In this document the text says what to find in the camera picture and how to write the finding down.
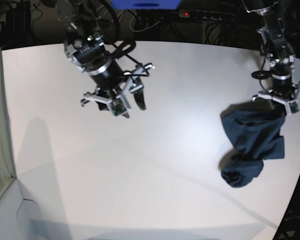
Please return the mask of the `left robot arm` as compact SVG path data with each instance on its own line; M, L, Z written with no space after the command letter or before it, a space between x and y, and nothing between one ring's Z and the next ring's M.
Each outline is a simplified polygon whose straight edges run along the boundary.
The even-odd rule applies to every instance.
M260 70L251 74L259 80L262 91L253 99L270 100L281 104L287 115L300 112L298 97L300 81L293 83L295 71L295 52L285 37L283 21L278 13L277 0L244 0L243 5L248 13L262 17L264 25L257 29L261 35L260 55L264 57ZM270 88L262 85L263 80L271 80Z

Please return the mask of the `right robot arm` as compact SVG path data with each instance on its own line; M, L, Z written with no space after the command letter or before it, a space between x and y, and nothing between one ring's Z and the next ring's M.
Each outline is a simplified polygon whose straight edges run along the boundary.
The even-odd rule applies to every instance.
M104 32L110 21L98 15L92 1L53 0L48 7L55 8L63 23L67 59L95 83L93 92L84 93L81 106L96 103L100 111L129 118L128 94L133 95L140 110L146 110L142 77L149 77L154 66L152 63L142 64L129 55L136 47L134 40L116 45L121 34L119 19L109 3L102 0L101 4L112 17L113 40Z

